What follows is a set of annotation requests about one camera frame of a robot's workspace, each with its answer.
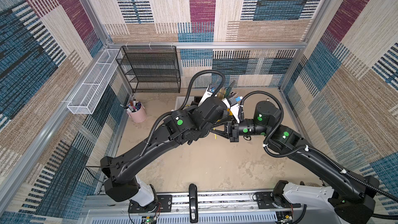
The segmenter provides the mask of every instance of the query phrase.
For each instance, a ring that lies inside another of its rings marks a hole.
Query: patterned fabric wall
[[[0,0],[0,23],[1,183],[102,43],[79,0]],[[128,94],[115,73],[94,114],[69,114],[1,223],[77,219],[96,186],[83,166],[109,152]]]
[[[205,69],[216,69],[225,74],[226,85],[235,81],[235,87],[280,85],[289,68],[294,50],[177,50],[181,87],[187,87],[193,75]],[[220,83],[218,75],[202,75],[194,87],[207,87],[210,82]]]
[[[113,42],[296,42],[322,0],[90,1]]]
[[[115,72],[92,115],[67,116],[39,158],[0,223],[76,223],[87,195],[97,181],[84,166],[98,166],[107,156],[129,97]],[[100,177],[100,169],[90,168]]]
[[[102,44],[79,0],[0,0],[0,183]]]
[[[376,176],[394,195],[397,42],[398,0],[334,0],[284,90],[316,147],[357,173]],[[398,214],[397,203],[375,198],[376,212]]]

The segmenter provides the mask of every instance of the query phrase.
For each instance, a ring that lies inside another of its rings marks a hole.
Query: floor
[[[234,89],[239,96],[254,90],[270,92],[282,102],[276,88]],[[204,89],[193,89],[191,96],[202,96],[203,93]],[[137,93],[136,99],[143,103],[148,117],[142,123],[127,121],[117,156],[144,140],[155,120],[174,109],[176,97],[185,94],[184,89],[181,93]],[[260,94],[250,96],[244,105],[245,117],[251,118],[255,104],[266,98]],[[282,124],[295,129],[286,111]],[[255,136],[251,141],[241,137],[238,143],[230,143],[210,133],[190,146],[184,144],[163,154],[141,170],[138,176],[152,184],[157,192],[187,191],[190,183],[195,183],[200,191],[273,188],[279,180],[321,184],[316,175],[300,164],[288,158],[268,156],[262,148],[262,141],[263,137]]]

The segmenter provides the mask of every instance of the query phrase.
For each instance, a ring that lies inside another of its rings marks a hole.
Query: black wire
[[[240,108],[239,108],[238,117],[239,117],[239,119],[241,121],[243,120],[243,118],[244,118],[244,113],[243,113],[244,101],[249,96],[251,96],[253,94],[257,94],[257,93],[261,93],[261,94],[264,94],[264,95],[267,95],[267,96],[271,97],[276,102],[276,104],[278,105],[279,109],[281,110],[281,116],[280,116],[278,122],[275,124],[274,127],[272,127],[271,131],[267,134],[267,136],[266,136],[266,138],[264,139],[264,142],[263,142],[265,144],[264,151],[268,155],[270,155],[271,157],[277,157],[277,158],[287,157],[287,156],[292,155],[293,153],[297,152],[300,149],[308,148],[309,150],[314,151],[317,154],[319,154],[321,157],[323,157],[328,163],[330,163],[333,167],[335,167],[339,172],[343,170],[343,168],[341,168],[335,161],[333,161],[326,154],[324,154],[320,150],[318,150],[318,149],[316,149],[314,147],[310,147],[310,146],[305,146],[305,145],[299,146],[299,147],[296,147],[295,149],[293,149],[290,152],[287,152],[285,154],[272,153],[268,149],[268,146],[267,146],[268,145],[268,141],[272,137],[272,135],[275,133],[276,129],[281,125],[281,122],[283,120],[283,107],[282,107],[282,104],[279,102],[279,100],[275,96],[273,96],[272,94],[270,94],[268,92],[264,92],[264,91],[253,91],[253,92],[250,92],[250,93],[246,94],[243,97],[243,99],[241,100],[241,102],[240,102]],[[351,175],[349,172],[345,173],[345,176],[350,178],[350,179],[352,179],[352,180],[354,180],[354,181],[356,181],[356,182],[358,182],[358,183],[360,183],[360,184],[362,184],[363,186],[366,186],[367,188],[369,188],[369,189],[371,189],[371,190],[373,190],[373,191],[375,191],[375,192],[377,192],[379,194],[382,194],[383,196],[386,196],[386,197],[390,198],[391,200],[394,200],[394,201],[398,202],[398,197],[396,197],[396,196],[394,196],[394,195],[392,195],[392,194],[390,194],[390,193],[388,193],[386,191],[380,190],[380,189],[374,187],[373,185],[356,178],[355,176]],[[372,214],[372,217],[380,218],[380,219],[386,219],[386,220],[398,220],[398,215]]]
[[[135,224],[134,223],[134,221],[132,221],[132,219],[131,219],[131,217],[130,217],[130,212],[127,210],[127,212],[129,213],[129,219],[130,219],[130,221],[132,222],[132,224]]]
[[[191,89],[192,89],[192,87],[193,87],[193,83],[195,82],[195,80],[196,80],[199,76],[204,75],[204,74],[207,74],[207,73],[214,73],[214,74],[217,74],[217,75],[221,76],[221,83],[220,83],[220,85],[216,88],[216,90],[212,93],[211,96],[216,95],[216,93],[218,93],[218,91],[220,91],[221,87],[222,87],[222,86],[224,85],[224,83],[225,83],[225,75],[224,75],[222,72],[217,71],[217,70],[213,70],[213,69],[207,69],[207,70],[199,71],[199,72],[197,72],[197,73],[191,78],[191,81],[189,82],[189,85],[188,85],[188,87],[187,87],[187,94],[186,94],[186,96],[185,96],[184,102],[182,103],[181,107],[178,108],[178,110],[184,109],[185,105],[187,104],[188,98],[189,98],[189,95],[190,95],[190,93],[191,93]],[[172,113],[172,112],[166,112],[166,113],[162,114],[162,115],[155,121],[155,123],[153,124],[153,126],[152,126],[152,128],[151,128],[151,130],[150,130],[150,132],[149,132],[149,135],[148,135],[148,137],[147,137],[147,140],[146,140],[146,142],[145,142],[145,145],[144,145],[144,147],[142,148],[142,151],[140,152],[139,157],[142,157],[142,156],[145,154],[145,152],[147,151],[148,146],[151,144],[152,137],[153,137],[153,133],[155,132],[155,130],[156,130],[156,128],[158,127],[159,123],[162,121],[163,118],[165,118],[165,117],[171,115],[171,113]]]
[[[305,215],[305,211],[306,211],[306,210],[307,210],[307,205],[304,204],[304,207],[302,208],[302,212],[301,212],[300,217],[299,217],[297,220],[293,221],[292,224],[297,224],[297,223],[299,223],[299,222],[304,218],[304,215]]]
[[[182,103],[181,107],[178,108],[178,110],[184,109],[185,105],[187,104],[189,95],[190,95],[190,93],[191,93],[191,89],[192,89],[192,87],[193,87],[193,82],[194,82],[199,76],[204,75],[204,74],[207,74],[207,73],[214,73],[214,74],[217,74],[217,75],[221,76],[221,83],[220,83],[220,85],[216,88],[216,90],[211,94],[211,96],[213,97],[214,95],[216,95],[216,93],[218,93],[218,92],[220,91],[220,89],[222,88],[222,86],[223,86],[224,83],[225,83],[225,75],[224,75],[222,72],[217,71],[217,70],[214,70],[214,69],[207,69],[207,70],[199,71],[199,72],[197,72],[194,76],[192,76],[191,81],[189,82],[189,85],[188,85],[188,87],[187,87],[187,94],[186,94],[186,96],[185,96],[184,102]]]
[[[95,177],[95,176],[91,173],[91,171],[90,171],[88,168],[85,167],[85,169],[88,171],[88,173],[90,173],[90,175],[91,175],[95,180],[97,180],[98,182],[100,182],[100,183],[102,183],[102,184],[104,183],[103,181],[98,180],[97,177]]]

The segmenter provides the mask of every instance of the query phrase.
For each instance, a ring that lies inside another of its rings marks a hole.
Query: pink cup
[[[128,112],[129,117],[136,123],[143,122],[147,118],[144,105],[141,105],[140,110],[137,112]]]

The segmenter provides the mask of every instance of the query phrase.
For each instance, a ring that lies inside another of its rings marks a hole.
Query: wire mesh shelf tier
[[[174,46],[123,46],[116,61],[131,89],[147,93],[179,93],[180,68]]]
[[[73,114],[93,114],[117,68],[117,57],[122,57],[118,49],[107,49],[102,53],[68,103],[69,111]]]

